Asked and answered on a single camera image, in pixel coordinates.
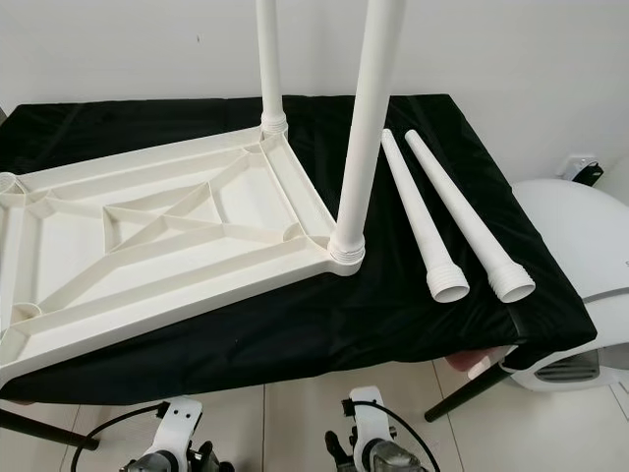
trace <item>black fabric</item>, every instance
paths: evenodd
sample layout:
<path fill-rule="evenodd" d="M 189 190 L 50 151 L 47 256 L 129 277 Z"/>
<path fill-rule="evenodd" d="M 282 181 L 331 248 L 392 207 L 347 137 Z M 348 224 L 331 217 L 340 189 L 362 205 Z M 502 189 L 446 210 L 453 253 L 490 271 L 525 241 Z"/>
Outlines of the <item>black fabric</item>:
<path fill-rule="evenodd" d="M 287 96 L 289 141 L 336 215 L 354 98 Z M 259 98 L 20 106 L 0 127 L 0 170 L 16 174 L 255 126 Z M 351 277 L 323 274 L 10 381 L 0 396 L 44 402 L 135 403 L 263 384 L 387 361 L 519 344 L 523 369 L 592 340 L 574 289 L 448 95 L 397 96 L 391 128 L 454 261 L 471 282 L 452 304 L 430 298 L 426 270 L 381 156 Z M 500 303 L 486 273 L 406 145 L 416 129 L 513 259 L 537 283 Z"/>

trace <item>black wire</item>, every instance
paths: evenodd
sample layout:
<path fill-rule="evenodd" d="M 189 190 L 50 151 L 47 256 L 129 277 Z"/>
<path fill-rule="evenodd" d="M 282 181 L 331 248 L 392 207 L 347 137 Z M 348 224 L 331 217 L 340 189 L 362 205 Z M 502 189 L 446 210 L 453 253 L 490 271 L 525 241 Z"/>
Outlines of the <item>black wire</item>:
<path fill-rule="evenodd" d="M 77 447 L 77 450 L 75 450 L 75 455 L 72 456 L 72 464 L 70 464 L 70 471 L 77 472 L 77 464 L 79 463 L 79 456 L 81 455 L 81 452 L 86 446 L 86 443 L 89 440 L 91 440 L 94 436 L 96 436 L 98 433 L 100 433 L 102 430 L 104 430 L 105 428 L 109 428 L 110 426 L 115 425 L 116 423 L 120 423 L 121 421 L 124 421 L 133 416 L 138 416 L 138 415 L 142 415 L 142 413 L 148 413 L 149 411 L 158 410 L 162 406 L 167 407 L 167 405 L 168 405 L 167 402 L 162 402 L 156 405 L 151 405 L 145 408 L 140 408 L 138 410 L 130 411 L 129 413 L 125 413 L 124 415 L 120 415 L 120 416 L 117 416 L 116 418 L 112 418 L 108 422 L 103 423 L 102 425 L 91 430 L 89 434 L 86 436 L 86 438 L 83 440 L 83 442 L 79 444 L 79 447 Z"/>
<path fill-rule="evenodd" d="M 370 401 L 352 401 L 352 404 L 353 405 L 360 405 L 360 406 L 370 406 L 371 408 L 375 408 L 376 410 L 383 411 L 384 413 L 389 415 L 391 418 L 393 418 L 395 421 L 397 421 L 422 446 L 422 448 L 426 452 L 426 455 L 430 459 L 430 463 L 432 464 L 432 467 L 434 468 L 434 472 L 441 472 L 441 469 L 439 468 L 439 464 L 436 463 L 436 459 L 432 455 L 432 452 L 430 452 L 430 449 L 429 449 L 428 445 L 424 442 L 424 440 L 422 438 L 420 438 L 420 435 L 418 435 L 415 432 L 415 430 L 413 428 L 411 428 L 411 425 L 409 425 L 406 421 L 404 421 L 402 418 L 400 418 L 398 415 L 393 413 L 388 408 L 385 408 L 384 406 L 379 405 L 379 404 L 374 403 L 374 402 L 370 402 Z"/>

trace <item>table leg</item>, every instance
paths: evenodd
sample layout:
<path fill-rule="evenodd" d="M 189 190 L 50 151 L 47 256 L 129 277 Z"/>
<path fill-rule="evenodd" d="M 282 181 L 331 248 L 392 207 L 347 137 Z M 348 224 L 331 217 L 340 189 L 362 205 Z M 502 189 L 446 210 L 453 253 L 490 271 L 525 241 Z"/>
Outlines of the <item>table leg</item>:
<path fill-rule="evenodd" d="M 442 399 L 426 412 L 426 421 L 432 423 L 434 420 L 448 414 L 457 406 L 461 406 L 468 400 L 480 395 L 485 390 L 511 377 L 511 374 L 504 371 L 499 364 L 494 364 L 472 381 L 466 383 L 448 397 Z"/>
<path fill-rule="evenodd" d="M 2 409 L 0 409 L 0 428 L 73 446 L 78 446 L 86 440 L 85 436 L 78 435 L 72 431 L 62 430 L 61 428 L 47 425 Z M 85 443 L 84 448 L 87 450 L 96 450 L 98 448 L 98 440 L 90 439 Z"/>

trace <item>floor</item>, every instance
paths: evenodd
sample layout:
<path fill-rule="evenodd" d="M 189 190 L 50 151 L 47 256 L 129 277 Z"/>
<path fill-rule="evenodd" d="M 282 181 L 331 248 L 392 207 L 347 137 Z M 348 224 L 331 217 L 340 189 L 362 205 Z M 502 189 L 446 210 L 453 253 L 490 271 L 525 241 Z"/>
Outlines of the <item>floor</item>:
<path fill-rule="evenodd" d="M 622 385 L 541 394 L 502 383 L 449 417 L 426 423 L 423 412 L 465 379 L 438 360 L 196 395 L 203 418 L 194 444 L 211 440 L 219 458 L 238 472 L 333 471 L 323 435 L 335 431 L 349 449 L 352 421 L 343 417 L 340 401 L 355 386 L 376 384 L 385 405 L 416 428 L 444 472 L 627 470 L 629 401 Z M 79 433 L 138 407 L 1 406 Z M 98 451 L 85 452 L 78 470 L 118 470 L 142 454 L 157 425 L 146 414 L 106 430 Z M 419 453 L 403 432 L 397 441 Z M 73 452 L 0 430 L 2 470 L 68 471 Z"/>

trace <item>wall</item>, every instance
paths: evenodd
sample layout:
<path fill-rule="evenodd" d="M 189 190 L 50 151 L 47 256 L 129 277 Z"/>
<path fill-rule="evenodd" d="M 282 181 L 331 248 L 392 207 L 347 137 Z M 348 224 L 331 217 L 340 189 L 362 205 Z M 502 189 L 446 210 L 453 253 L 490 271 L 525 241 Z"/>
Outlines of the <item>wall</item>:
<path fill-rule="evenodd" d="M 287 93 L 353 93 L 365 0 L 278 0 Z M 0 106 L 259 94 L 253 0 L 1 0 Z M 396 93 L 450 93 L 510 180 L 629 150 L 629 2 L 410 0 Z"/>

